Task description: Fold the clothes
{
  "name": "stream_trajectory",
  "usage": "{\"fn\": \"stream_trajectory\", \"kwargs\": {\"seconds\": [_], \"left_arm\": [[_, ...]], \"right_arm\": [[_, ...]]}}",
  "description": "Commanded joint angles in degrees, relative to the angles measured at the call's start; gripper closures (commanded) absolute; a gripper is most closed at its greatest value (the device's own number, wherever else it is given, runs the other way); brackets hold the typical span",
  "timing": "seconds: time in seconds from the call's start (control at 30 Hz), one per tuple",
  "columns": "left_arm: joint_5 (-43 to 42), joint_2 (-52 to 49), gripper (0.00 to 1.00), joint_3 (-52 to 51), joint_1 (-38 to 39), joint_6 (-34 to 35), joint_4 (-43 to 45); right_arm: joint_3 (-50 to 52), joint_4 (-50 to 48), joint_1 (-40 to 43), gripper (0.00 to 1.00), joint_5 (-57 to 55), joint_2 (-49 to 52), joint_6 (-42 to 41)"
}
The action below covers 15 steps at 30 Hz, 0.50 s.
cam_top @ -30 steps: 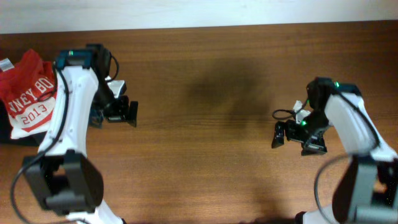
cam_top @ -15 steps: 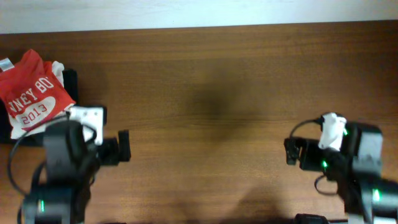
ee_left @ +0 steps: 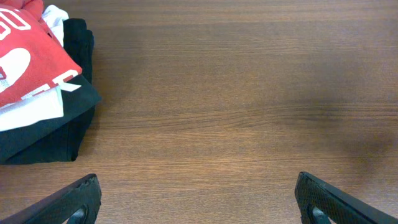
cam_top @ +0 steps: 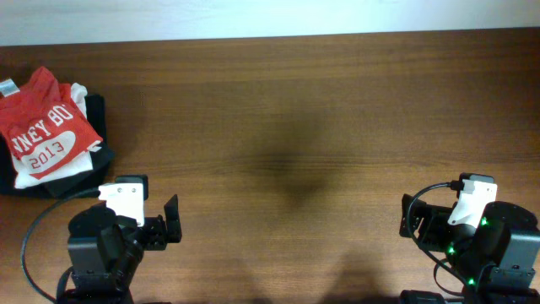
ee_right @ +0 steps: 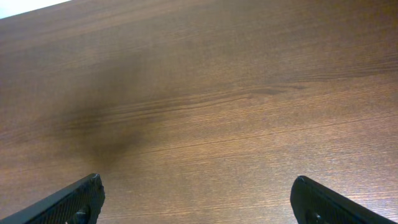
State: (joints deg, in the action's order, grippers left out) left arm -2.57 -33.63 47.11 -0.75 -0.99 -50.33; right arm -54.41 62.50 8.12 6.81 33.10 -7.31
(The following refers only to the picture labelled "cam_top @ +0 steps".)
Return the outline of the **red orange t-shirt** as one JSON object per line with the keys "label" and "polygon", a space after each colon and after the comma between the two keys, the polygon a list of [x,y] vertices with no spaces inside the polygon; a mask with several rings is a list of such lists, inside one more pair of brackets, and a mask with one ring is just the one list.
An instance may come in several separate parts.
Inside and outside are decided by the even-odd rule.
{"label": "red orange t-shirt", "polygon": [[91,171],[89,153],[103,142],[73,100],[72,85],[45,67],[1,99],[1,134],[18,189]]}

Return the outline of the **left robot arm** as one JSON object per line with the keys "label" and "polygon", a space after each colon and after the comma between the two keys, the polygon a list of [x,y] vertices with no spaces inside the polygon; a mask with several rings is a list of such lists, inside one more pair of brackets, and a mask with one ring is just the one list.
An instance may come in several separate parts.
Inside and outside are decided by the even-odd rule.
{"label": "left robot arm", "polygon": [[119,176],[98,186],[99,203],[68,224],[72,266],[57,284],[57,303],[133,303],[130,285],[147,251],[164,251],[182,238],[179,199],[173,195],[164,214],[144,215],[149,197],[145,175]]}

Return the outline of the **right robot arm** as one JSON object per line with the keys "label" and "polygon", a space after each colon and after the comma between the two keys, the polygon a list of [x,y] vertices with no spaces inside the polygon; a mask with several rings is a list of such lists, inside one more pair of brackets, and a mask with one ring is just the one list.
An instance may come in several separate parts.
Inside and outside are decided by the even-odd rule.
{"label": "right robot arm", "polygon": [[413,202],[402,197],[399,234],[409,237],[407,224],[418,231],[421,249],[442,252],[444,264],[466,281],[452,291],[454,303],[538,303],[539,292],[531,287],[539,253],[538,220],[516,204],[494,201],[486,205],[476,228],[447,223],[452,209]]}

